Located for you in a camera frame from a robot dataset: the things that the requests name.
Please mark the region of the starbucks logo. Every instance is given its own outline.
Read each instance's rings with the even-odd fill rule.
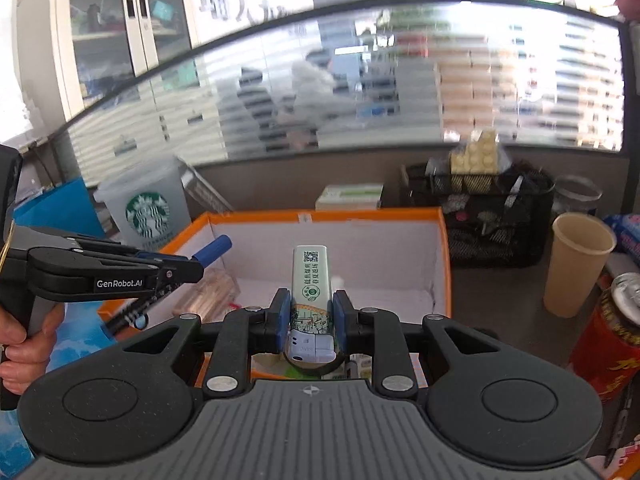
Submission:
[[[159,193],[137,194],[127,204],[127,222],[143,238],[157,238],[171,226],[169,205]]]
[[[320,289],[315,285],[307,285],[302,289],[302,295],[309,301],[314,301],[318,297],[318,294],[320,294]]]

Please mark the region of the starbucks cup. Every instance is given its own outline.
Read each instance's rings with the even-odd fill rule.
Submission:
[[[616,246],[616,235],[604,222],[583,213],[561,214],[554,221],[553,230],[543,301],[556,316],[573,317]]]
[[[145,251],[159,251],[191,223],[173,155],[143,160],[105,179],[94,199],[106,204],[125,243]]]

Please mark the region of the yellow wire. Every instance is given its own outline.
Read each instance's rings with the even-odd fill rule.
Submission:
[[[4,261],[6,260],[6,256],[9,253],[9,247],[11,247],[11,240],[14,237],[14,226],[15,222],[12,220],[11,227],[9,227],[9,234],[6,237],[4,247],[2,247],[2,252],[0,253],[0,273],[2,273],[2,266],[4,266]]]

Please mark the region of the white lighter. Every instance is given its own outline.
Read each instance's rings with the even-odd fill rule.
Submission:
[[[291,331],[287,357],[303,368],[319,368],[335,359],[332,294],[324,246],[293,251]]]

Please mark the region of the cabinet handle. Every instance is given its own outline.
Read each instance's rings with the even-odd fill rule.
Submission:
[[[130,18],[135,18],[136,17],[136,7],[133,4],[133,0],[126,0],[127,1],[127,15]]]
[[[148,18],[149,15],[146,12],[146,0],[140,0],[140,16],[143,18]]]

